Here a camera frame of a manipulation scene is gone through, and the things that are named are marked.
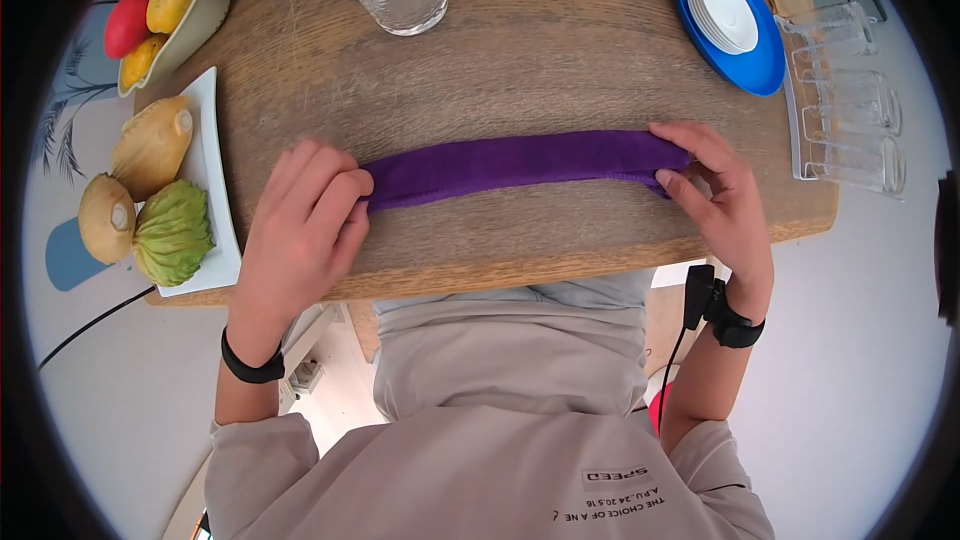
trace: person's left hand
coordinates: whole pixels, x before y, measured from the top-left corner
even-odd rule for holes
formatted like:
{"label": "person's left hand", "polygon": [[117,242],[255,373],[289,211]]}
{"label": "person's left hand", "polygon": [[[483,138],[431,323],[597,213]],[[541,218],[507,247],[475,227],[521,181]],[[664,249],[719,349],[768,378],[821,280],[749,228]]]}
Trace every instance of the person's left hand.
{"label": "person's left hand", "polygon": [[280,155],[229,301],[227,334],[241,361],[266,363],[290,322],[347,275],[370,230],[368,203],[357,201],[373,191],[374,178],[332,146],[305,139]]}

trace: hand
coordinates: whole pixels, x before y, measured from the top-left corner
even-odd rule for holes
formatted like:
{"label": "hand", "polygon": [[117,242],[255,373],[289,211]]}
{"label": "hand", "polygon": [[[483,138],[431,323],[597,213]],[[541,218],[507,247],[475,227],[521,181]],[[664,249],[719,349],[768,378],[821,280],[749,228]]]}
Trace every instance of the hand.
{"label": "hand", "polygon": [[[684,174],[657,171],[656,181],[690,216],[710,252],[733,272],[726,292],[730,308],[759,325],[773,291],[774,263],[761,194],[750,166],[705,123],[650,123],[650,131],[688,150],[695,159]],[[702,177],[713,198],[706,198],[690,183],[692,175]]]}
{"label": "hand", "polygon": [[347,275],[370,230],[368,203],[357,200],[373,190],[374,179],[346,152],[312,139],[283,151],[229,301],[227,337],[241,361],[266,363],[293,318]]}

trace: fruit bowl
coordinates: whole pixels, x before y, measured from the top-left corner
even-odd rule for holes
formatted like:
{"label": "fruit bowl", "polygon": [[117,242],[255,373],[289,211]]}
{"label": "fruit bowl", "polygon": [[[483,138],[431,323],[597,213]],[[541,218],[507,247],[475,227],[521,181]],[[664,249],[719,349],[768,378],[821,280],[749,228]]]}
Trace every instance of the fruit bowl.
{"label": "fruit bowl", "polygon": [[117,71],[117,94],[120,98],[125,98],[138,88],[145,88],[151,81],[164,78],[183,65],[220,28],[230,6],[231,0],[192,0],[174,32],[153,58],[146,75],[132,85],[125,86],[120,71]]}

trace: green lettuce head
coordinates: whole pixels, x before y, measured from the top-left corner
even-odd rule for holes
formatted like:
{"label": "green lettuce head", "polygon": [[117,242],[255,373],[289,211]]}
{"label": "green lettuce head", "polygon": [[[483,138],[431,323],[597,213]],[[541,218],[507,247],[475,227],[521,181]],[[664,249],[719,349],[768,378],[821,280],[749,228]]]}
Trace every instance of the green lettuce head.
{"label": "green lettuce head", "polygon": [[200,269],[213,240],[207,220],[207,195],[186,180],[176,180],[147,199],[136,216],[133,258],[158,286],[179,286]]}

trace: purple towel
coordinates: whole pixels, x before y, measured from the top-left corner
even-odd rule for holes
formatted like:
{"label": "purple towel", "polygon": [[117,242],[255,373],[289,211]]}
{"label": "purple towel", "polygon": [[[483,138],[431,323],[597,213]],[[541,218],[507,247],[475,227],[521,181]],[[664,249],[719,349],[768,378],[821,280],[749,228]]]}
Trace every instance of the purple towel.
{"label": "purple towel", "polygon": [[639,182],[667,198],[657,170],[690,155],[646,131],[589,131],[435,144],[362,165],[373,176],[369,213],[496,188],[573,180]]}

